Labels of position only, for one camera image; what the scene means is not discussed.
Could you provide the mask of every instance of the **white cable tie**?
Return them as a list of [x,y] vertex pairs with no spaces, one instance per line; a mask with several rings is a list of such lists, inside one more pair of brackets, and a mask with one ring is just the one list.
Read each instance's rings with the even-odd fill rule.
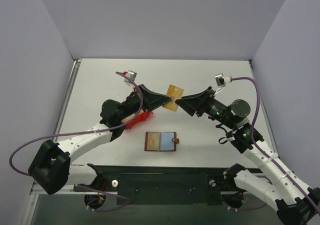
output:
[[291,173],[292,173],[291,170],[287,171],[282,177],[279,178],[278,181],[276,181],[276,183],[274,184],[274,186],[277,185],[282,179],[284,179],[286,176],[288,176],[288,175],[291,174]]
[[276,152],[272,153],[272,155],[264,162],[264,164],[267,164],[271,162],[272,160],[278,158],[278,154]]
[[91,128],[91,129],[89,129],[89,130],[93,131],[94,134],[95,134],[97,137],[99,137],[99,135],[97,134],[97,131],[96,131],[96,130],[94,130],[93,128]]
[[282,177],[280,177],[279,181],[283,178],[285,178],[286,176],[288,176],[290,173],[292,173],[291,170],[287,171]]

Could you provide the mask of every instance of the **wire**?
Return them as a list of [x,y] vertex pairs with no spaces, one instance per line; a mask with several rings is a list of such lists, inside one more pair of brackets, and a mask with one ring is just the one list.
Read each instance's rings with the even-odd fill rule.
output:
[[[105,189],[105,186],[106,186],[106,182],[104,181],[100,191],[103,191]],[[102,196],[100,196],[100,193],[98,193],[98,198],[100,198],[102,201],[105,200]]]
[[223,144],[226,144],[228,142],[228,138],[226,136],[224,137],[220,137],[219,140],[218,140],[218,143],[223,145]]
[[30,176],[29,173],[27,172],[24,172],[24,171],[21,171],[19,170],[18,168],[16,168],[13,164],[13,158],[15,156],[15,154],[17,152],[19,152],[21,149],[23,149],[24,147],[30,145],[30,144],[33,144],[37,141],[40,141],[40,140],[43,140],[43,139],[51,139],[51,138],[58,138],[58,137],[66,137],[66,136],[75,136],[75,135],[83,135],[83,134],[93,134],[93,133],[103,133],[103,132],[106,132],[106,131],[112,131],[112,130],[115,130],[115,129],[119,129],[121,127],[124,127],[126,126],[127,124],[131,123],[134,119],[136,119],[136,117],[139,115],[139,112],[141,111],[142,109],[142,106],[143,106],[143,94],[140,90],[140,88],[138,87],[138,85],[133,81],[131,80],[130,78],[128,78],[127,76],[125,76],[123,73],[121,72],[118,72],[116,71],[115,72],[117,75],[120,75],[121,77],[124,77],[126,80],[128,80],[131,84],[134,85],[136,91],[138,92],[138,94],[140,95],[139,98],[140,98],[140,107],[138,109],[138,111],[135,113],[134,117],[131,118],[129,121],[125,122],[125,123],[122,123],[118,126],[113,126],[113,127],[109,127],[109,128],[106,128],[106,129],[101,129],[101,130],[89,130],[89,131],[77,131],[77,132],[70,132],[70,133],[61,133],[61,134],[53,134],[53,135],[46,135],[46,136],[42,136],[42,137],[38,137],[38,138],[35,138],[33,140],[30,140],[24,144],[22,144],[20,147],[18,147],[16,150],[13,151],[13,153],[10,155],[9,157],[9,164],[10,164],[10,167],[16,171],[17,173],[19,174],[22,174],[22,175],[25,175],[25,176]]
[[217,129],[222,129],[224,132],[225,132],[225,134],[227,134],[228,133],[228,131],[224,128],[224,127],[222,127],[222,123],[220,123],[220,124],[218,124],[218,125],[216,125],[215,127],[217,128]]
[[[107,213],[107,212],[112,212],[112,211],[115,211],[115,210],[119,210],[119,209],[122,209],[123,207],[127,206],[128,204],[132,203],[132,200],[126,196],[120,196],[118,194],[113,194],[113,193],[109,193],[109,192],[105,192],[105,191],[99,191],[99,190],[96,190],[96,189],[93,189],[93,188],[90,188],[90,187],[86,187],[86,186],[83,186],[83,185],[77,185],[78,188],[82,188],[82,189],[86,189],[90,192],[96,192],[96,193],[101,193],[101,194],[104,194],[104,195],[108,195],[108,196],[111,196],[111,197],[115,197],[115,198],[118,198],[118,199],[125,199],[125,200],[128,200],[126,203],[120,205],[120,206],[117,206],[117,207],[113,207],[113,208],[110,208],[110,209],[92,209],[92,211],[94,212],[98,212],[98,213]],[[90,206],[91,203],[93,202],[96,202],[98,201],[100,198],[96,198],[96,199],[93,199],[91,200],[90,202],[87,203],[87,206]]]
[[260,178],[260,179],[267,179],[269,181],[269,183],[272,185],[272,182],[269,178],[267,178],[267,176],[264,176],[264,175],[256,175],[257,178]]
[[[254,116],[252,119],[252,123],[251,123],[251,127],[250,127],[250,138],[252,143],[255,145],[255,147],[264,155],[266,156],[268,159],[270,158],[270,156],[261,148],[259,147],[259,145],[256,143],[255,139],[254,139],[254,127],[258,118],[258,113],[259,113],[259,108],[260,108],[260,90],[259,90],[259,86],[257,84],[257,82],[252,79],[251,77],[236,77],[236,78],[231,78],[231,82],[233,81],[238,81],[238,80],[249,80],[253,83],[254,87],[255,87],[255,92],[256,92],[256,107],[255,107],[255,112],[254,112]],[[271,160],[277,167],[278,169],[280,169],[280,171],[285,175],[287,172],[284,170],[284,168],[274,159]],[[315,209],[315,211],[318,213],[318,215],[320,216],[320,208],[318,208],[318,206],[315,204],[315,202],[309,197],[309,195],[299,186],[299,184],[290,176],[287,175],[286,176],[297,188],[298,190],[306,197],[306,199],[310,202],[310,204],[313,206],[313,208]]]

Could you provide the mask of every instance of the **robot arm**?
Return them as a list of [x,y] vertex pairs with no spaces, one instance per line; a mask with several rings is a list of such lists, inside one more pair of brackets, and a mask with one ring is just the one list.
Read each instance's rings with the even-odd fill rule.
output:
[[300,225],[309,221],[317,213],[310,200],[316,206],[319,204],[320,189],[312,189],[294,175],[279,159],[279,155],[270,149],[263,136],[251,127],[247,118],[251,109],[246,101],[237,99],[226,106],[215,99],[217,92],[221,92],[226,83],[232,81],[231,77],[224,77],[223,74],[217,75],[215,79],[217,91],[209,87],[201,93],[176,100],[176,104],[190,116],[196,114],[201,117],[204,113],[208,114],[209,119],[220,123],[216,128],[229,128],[231,131],[226,133],[227,140],[256,164],[272,184],[255,177],[239,164],[224,172],[226,183],[230,187],[246,190],[266,202],[284,224]]
[[[151,112],[172,100],[171,97],[148,90],[143,84],[138,87],[142,93],[142,100],[137,90],[122,103],[106,100],[101,108],[101,121],[88,131],[59,142],[47,140],[40,146],[28,173],[48,194],[56,193],[64,185],[91,185],[99,171],[91,164],[71,163],[97,146],[120,137],[125,130],[125,126],[120,126],[123,124],[122,120],[140,110],[141,101],[142,110]],[[114,127],[116,129],[112,131],[106,130]]]

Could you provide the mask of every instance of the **yellow card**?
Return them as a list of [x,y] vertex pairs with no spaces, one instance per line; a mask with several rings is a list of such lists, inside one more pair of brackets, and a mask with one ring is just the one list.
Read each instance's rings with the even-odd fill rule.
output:
[[148,132],[147,150],[160,149],[160,132]]
[[176,100],[180,99],[183,94],[184,94],[184,89],[177,87],[177,86],[170,85],[168,88],[168,91],[166,92],[166,95],[168,97],[171,97],[172,101],[166,103],[162,107],[164,107],[165,109],[169,109],[171,111],[176,112],[178,109],[178,105],[176,104]]

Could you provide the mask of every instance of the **gray floor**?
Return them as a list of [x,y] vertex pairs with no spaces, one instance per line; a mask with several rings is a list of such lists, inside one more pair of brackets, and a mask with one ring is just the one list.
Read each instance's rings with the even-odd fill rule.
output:
[[[250,195],[243,207],[261,205]],[[114,198],[102,207],[112,208]],[[255,211],[227,211],[224,205],[129,205],[117,211],[87,211],[83,194],[39,195],[32,225],[281,225],[269,206]]]

